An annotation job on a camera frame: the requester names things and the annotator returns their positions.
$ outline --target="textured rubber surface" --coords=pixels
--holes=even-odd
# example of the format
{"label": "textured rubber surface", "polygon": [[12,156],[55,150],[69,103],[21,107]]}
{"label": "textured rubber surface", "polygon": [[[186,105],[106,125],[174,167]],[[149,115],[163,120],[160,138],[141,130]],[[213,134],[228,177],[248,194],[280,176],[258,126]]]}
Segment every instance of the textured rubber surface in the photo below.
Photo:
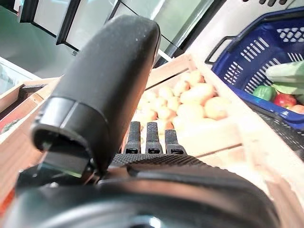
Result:
{"label": "textured rubber surface", "polygon": [[154,164],[154,165],[195,165],[207,164],[192,156],[171,154],[117,154],[110,166],[121,167],[127,164]]}

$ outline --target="wooden crate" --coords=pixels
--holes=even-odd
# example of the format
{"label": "wooden crate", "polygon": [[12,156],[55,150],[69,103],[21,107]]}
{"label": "wooden crate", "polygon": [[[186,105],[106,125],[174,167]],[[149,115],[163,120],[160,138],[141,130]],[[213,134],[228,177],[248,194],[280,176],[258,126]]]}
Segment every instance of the wooden crate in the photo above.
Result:
{"label": "wooden crate", "polygon": [[[220,96],[231,101],[231,109],[229,117],[224,120],[178,134],[179,143],[189,155],[211,166],[235,172],[262,189],[273,199],[284,228],[304,227],[304,164],[210,69],[194,56],[185,54],[153,69],[146,89],[156,91],[162,85],[172,85],[178,80],[179,73],[195,69],[204,75],[206,82],[215,86]],[[0,156],[5,151],[9,154],[6,158],[8,163],[18,163],[9,170],[9,186],[0,190],[0,202],[13,187],[18,169],[28,165],[24,159],[29,155],[40,157],[28,137],[29,126],[40,105],[41,102],[18,123],[19,126],[5,139],[5,143],[0,145]],[[18,137],[23,138],[24,143],[11,143]],[[3,183],[3,174],[6,175],[4,170],[7,169],[0,166],[0,184]]]}
{"label": "wooden crate", "polygon": [[52,78],[24,82],[1,97],[6,99],[6,106],[9,106],[16,101],[16,91],[21,86],[48,84],[29,96],[0,121],[0,124],[7,124],[20,119],[11,129],[0,135],[0,204],[14,187],[19,170],[36,164],[41,158],[42,153],[36,150],[30,141],[29,127],[58,80]]}

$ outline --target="produce display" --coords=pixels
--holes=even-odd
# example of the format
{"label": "produce display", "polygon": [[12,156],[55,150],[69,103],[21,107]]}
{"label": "produce display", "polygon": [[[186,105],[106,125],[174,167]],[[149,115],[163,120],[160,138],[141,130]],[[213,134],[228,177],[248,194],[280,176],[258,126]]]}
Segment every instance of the produce display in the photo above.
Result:
{"label": "produce display", "polygon": [[133,121],[141,122],[142,143],[145,143],[147,122],[156,122],[160,140],[168,129],[183,131],[198,124],[211,124],[228,116],[230,101],[219,97],[213,85],[205,83],[198,70],[176,76],[168,86],[145,91]]}
{"label": "produce display", "polygon": [[271,66],[271,86],[259,85],[253,95],[298,114],[304,114],[304,61]]}

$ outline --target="wooden slat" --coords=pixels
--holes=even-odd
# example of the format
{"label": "wooden slat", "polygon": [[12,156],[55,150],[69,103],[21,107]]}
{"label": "wooden slat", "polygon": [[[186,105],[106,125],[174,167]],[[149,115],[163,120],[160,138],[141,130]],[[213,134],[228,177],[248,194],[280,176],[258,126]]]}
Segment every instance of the wooden slat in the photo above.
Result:
{"label": "wooden slat", "polygon": [[39,95],[42,99],[47,99],[48,96],[50,96],[50,94],[54,90],[54,88],[57,86],[59,80],[60,78],[53,78],[47,86],[38,90],[36,94]]}
{"label": "wooden slat", "polygon": [[17,101],[19,89],[23,86],[23,83],[20,83],[5,93],[0,95],[0,112],[9,107],[12,103]]}
{"label": "wooden slat", "polygon": [[190,126],[177,131],[177,137],[187,154],[195,157],[242,144],[238,127],[229,118]]}
{"label": "wooden slat", "polygon": [[298,196],[304,208],[304,163],[283,140],[257,115],[239,118],[238,128],[248,164],[282,176]]}
{"label": "wooden slat", "polygon": [[12,110],[9,114],[7,114],[3,119],[0,120],[0,131],[6,124],[11,123],[14,120],[21,119],[24,116],[26,116],[42,100],[43,99],[39,95],[32,94],[24,102],[22,102],[14,110]]}
{"label": "wooden slat", "polygon": [[188,55],[181,55],[175,58],[172,62],[166,63],[156,69],[153,69],[148,78],[146,88],[151,87],[175,74],[179,74],[190,67]]}
{"label": "wooden slat", "polygon": [[56,80],[56,77],[50,77],[50,78],[42,78],[39,80],[30,80],[30,81],[24,81],[23,84],[26,86],[34,86],[34,85],[42,85],[42,84],[49,84]]}
{"label": "wooden slat", "polygon": [[244,147],[238,146],[231,149],[224,149],[217,152],[199,155],[197,158],[206,164],[227,168],[232,164],[245,162]]}
{"label": "wooden slat", "polygon": [[267,182],[270,194],[273,198],[275,208],[281,220],[282,228],[303,228],[303,211],[301,214],[298,214],[295,211],[295,207],[300,207],[299,202],[292,202],[288,198],[288,195],[285,195],[282,192],[281,183]]}
{"label": "wooden slat", "polygon": [[0,144],[0,161],[6,161],[0,168],[0,202],[14,186],[18,171],[34,163],[41,156],[30,141],[29,127],[42,104],[43,102],[17,123],[15,129],[10,129],[12,132]]}

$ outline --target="shopping basket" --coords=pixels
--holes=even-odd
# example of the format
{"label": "shopping basket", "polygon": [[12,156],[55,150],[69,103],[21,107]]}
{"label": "shopping basket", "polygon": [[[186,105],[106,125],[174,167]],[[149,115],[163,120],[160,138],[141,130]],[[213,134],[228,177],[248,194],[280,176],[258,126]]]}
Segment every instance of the shopping basket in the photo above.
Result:
{"label": "shopping basket", "polygon": [[[226,41],[232,41],[215,63],[210,59]],[[249,106],[304,129],[304,115],[252,95],[259,85],[271,85],[265,71],[277,64],[304,60],[304,7],[267,13],[236,37],[224,37],[205,63]]]}

